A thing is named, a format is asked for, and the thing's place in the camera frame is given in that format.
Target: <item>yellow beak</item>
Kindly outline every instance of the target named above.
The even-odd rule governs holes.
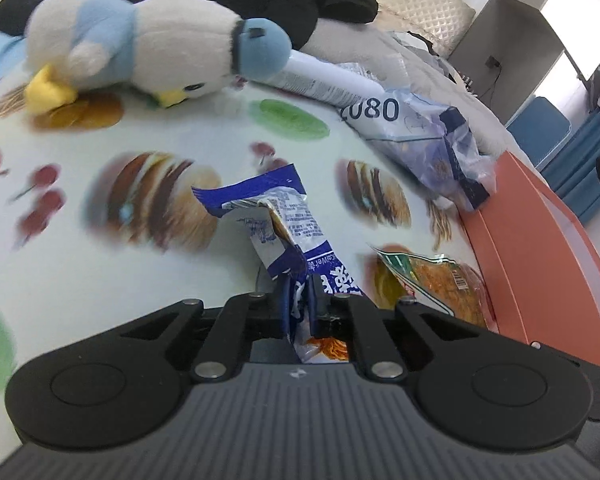
[[[69,85],[53,81],[54,68],[48,64],[38,72],[24,90],[24,98],[29,112],[40,115],[71,104],[78,98],[78,92]]]
[[[171,90],[169,92],[159,92],[155,94],[154,97],[158,99],[158,103],[161,107],[168,108],[183,102],[189,96],[187,96],[187,94],[185,94],[182,90]]]

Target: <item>white tube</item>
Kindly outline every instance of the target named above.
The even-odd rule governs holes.
[[[384,93],[376,81],[297,50],[281,72],[261,82],[338,108]]]

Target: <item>plush toy eye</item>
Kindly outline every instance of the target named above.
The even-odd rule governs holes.
[[[194,90],[200,90],[205,84],[196,83],[195,85],[187,85],[183,88],[185,92],[193,92]]]

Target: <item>hamburger print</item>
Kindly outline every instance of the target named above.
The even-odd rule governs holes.
[[[411,225],[409,204],[394,177],[359,160],[342,161],[337,172],[350,208],[382,224]]]
[[[211,241],[218,219],[206,212],[191,187],[220,185],[212,168],[170,153],[124,156],[100,177],[90,200],[90,224],[132,244],[199,251]]]

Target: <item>blue chair backrest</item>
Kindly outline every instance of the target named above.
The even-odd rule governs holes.
[[[536,97],[508,130],[532,164],[541,170],[571,132],[569,120],[546,98]]]

